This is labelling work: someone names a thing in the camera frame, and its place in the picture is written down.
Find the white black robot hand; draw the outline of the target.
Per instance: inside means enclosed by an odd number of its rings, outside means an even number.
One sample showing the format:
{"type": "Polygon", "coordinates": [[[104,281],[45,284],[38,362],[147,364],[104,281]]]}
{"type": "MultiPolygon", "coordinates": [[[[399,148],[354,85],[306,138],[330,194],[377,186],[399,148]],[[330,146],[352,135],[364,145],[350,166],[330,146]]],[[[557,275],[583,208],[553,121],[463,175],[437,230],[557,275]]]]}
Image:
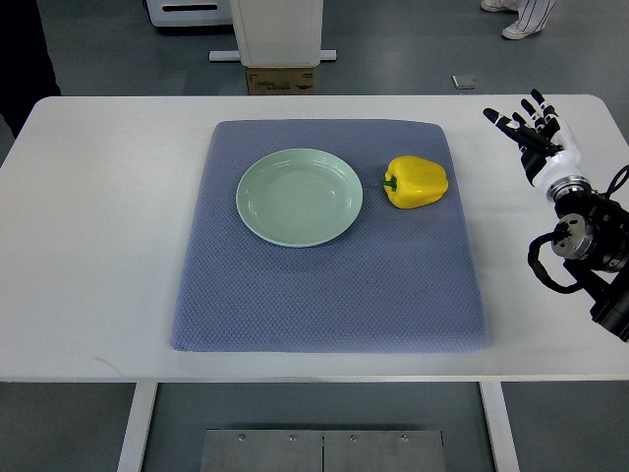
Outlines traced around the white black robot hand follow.
{"type": "Polygon", "coordinates": [[[584,178],[576,139],[554,106],[536,89],[531,99],[521,100],[521,106],[525,116],[513,112],[508,117],[492,108],[485,108],[483,115],[517,145],[529,183],[546,191],[564,177],[584,178]]]}

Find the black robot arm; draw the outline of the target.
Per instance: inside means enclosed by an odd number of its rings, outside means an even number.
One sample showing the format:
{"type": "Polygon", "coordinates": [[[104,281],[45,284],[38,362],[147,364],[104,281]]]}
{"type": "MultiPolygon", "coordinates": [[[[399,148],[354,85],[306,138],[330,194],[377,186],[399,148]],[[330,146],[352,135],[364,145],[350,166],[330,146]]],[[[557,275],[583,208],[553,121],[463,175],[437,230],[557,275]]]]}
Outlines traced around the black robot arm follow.
{"type": "Polygon", "coordinates": [[[628,340],[628,211],[611,196],[628,181],[622,167],[603,193],[581,178],[568,178],[551,189],[559,218],[554,229],[529,246],[528,264],[547,288],[561,294],[586,291],[594,300],[592,320],[628,340]],[[540,261],[548,243],[573,276],[570,285],[551,278],[540,261]]]}

